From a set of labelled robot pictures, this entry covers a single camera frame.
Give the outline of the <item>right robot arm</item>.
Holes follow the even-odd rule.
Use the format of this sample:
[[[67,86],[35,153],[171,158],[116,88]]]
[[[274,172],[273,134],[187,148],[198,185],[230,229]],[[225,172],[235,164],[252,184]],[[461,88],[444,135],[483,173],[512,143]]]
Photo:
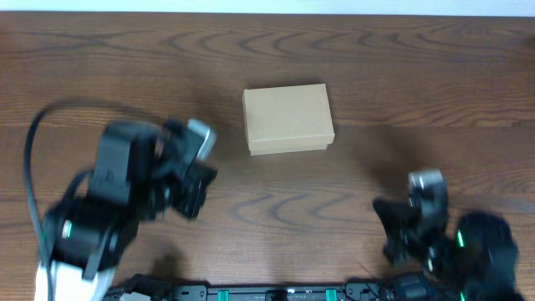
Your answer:
[[[421,272],[382,284],[383,300],[521,300],[516,285],[517,244],[507,222],[473,212],[463,216],[454,237],[445,196],[412,196],[408,203],[376,199],[373,208],[387,237],[390,264],[414,260]]]

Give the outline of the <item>brown cardboard box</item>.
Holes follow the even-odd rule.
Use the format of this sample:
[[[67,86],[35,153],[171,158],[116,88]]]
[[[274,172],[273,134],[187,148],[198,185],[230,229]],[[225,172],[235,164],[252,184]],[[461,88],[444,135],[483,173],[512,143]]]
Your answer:
[[[246,89],[242,103],[253,156],[325,150],[334,142],[325,84]]]

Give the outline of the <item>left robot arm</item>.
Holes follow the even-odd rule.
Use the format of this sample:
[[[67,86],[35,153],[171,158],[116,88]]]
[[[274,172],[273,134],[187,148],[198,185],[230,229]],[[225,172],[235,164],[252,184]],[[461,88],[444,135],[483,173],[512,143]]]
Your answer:
[[[37,300],[101,300],[141,222],[171,208],[198,216],[217,172],[203,165],[217,133],[199,120],[163,125],[118,120],[99,139],[93,168],[80,172],[44,217],[46,253]]]

